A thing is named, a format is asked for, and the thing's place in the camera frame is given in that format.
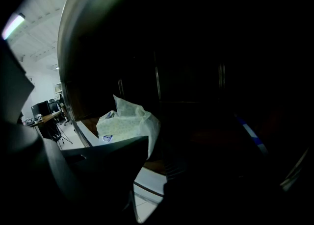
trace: white tile floor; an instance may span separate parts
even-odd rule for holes
[[[74,127],[73,127],[73,125],[71,125],[71,124],[68,122],[66,125],[64,125],[64,123],[63,123],[63,124],[61,124],[61,125],[58,124],[58,126],[59,126],[59,128],[61,128],[61,130],[64,132],[64,133],[63,133],[62,131],[60,131],[60,132],[61,132],[61,135],[62,135],[64,138],[66,138],[66,139],[72,141],[72,143],[73,143],[73,144],[71,144],[70,142],[68,142],[68,141],[65,140],[65,139],[63,139],[63,141],[60,139],[60,140],[58,141],[58,146],[60,147],[60,145],[61,145],[61,149],[62,149],[62,150],[81,149],[81,148],[84,148],[84,145],[83,145],[82,141],[80,141],[79,136],[74,132]]]
[[[136,211],[138,215],[138,222],[143,223],[146,219],[150,216],[150,214],[155,210],[157,207],[150,202],[146,202],[142,198],[135,196],[135,204],[136,204]]]

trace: white ceiling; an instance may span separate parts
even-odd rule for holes
[[[23,13],[25,20],[7,39],[18,60],[39,62],[48,69],[57,66],[57,40],[65,1],[23,1],[16,13]]]

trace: white plastic bag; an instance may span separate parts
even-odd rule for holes
[[[137,136],[148,136],[148,158],[151,156],[160,131],[160,121],[141,105],[116,96],[117,112],[110,111],[96,125],[99,141],[109,144]]]

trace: white wall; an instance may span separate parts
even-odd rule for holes
[[[26,118],[33,118],[33,114],[30,109],[31,106],[45,100],[54,99],[54,85],[60,82],[60,76],[58,70],[49,70],[39,63],[20,62],[20,64],[26,71],[26,76],[32,77],[32,82],[35,85],[35,88],[22,108],[24,120]]]

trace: wooden desk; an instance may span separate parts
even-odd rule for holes
[[[44,123],[46,123],[47,121],[53,119],[54,117],[56,117],[56,116],[58,116],[58,115],[60,115],[60,114],[61,114],[61,111],[56,112],[56,113],[51,113],[51,114],[46,115],[46,116],[43,116],[43,120],[42,120],[42,121],[36,122],[36,123],[34,123],[33,125],[30,125],[30,127],[35,127],[35,126],[37,126],[37,125],[44,124]]]

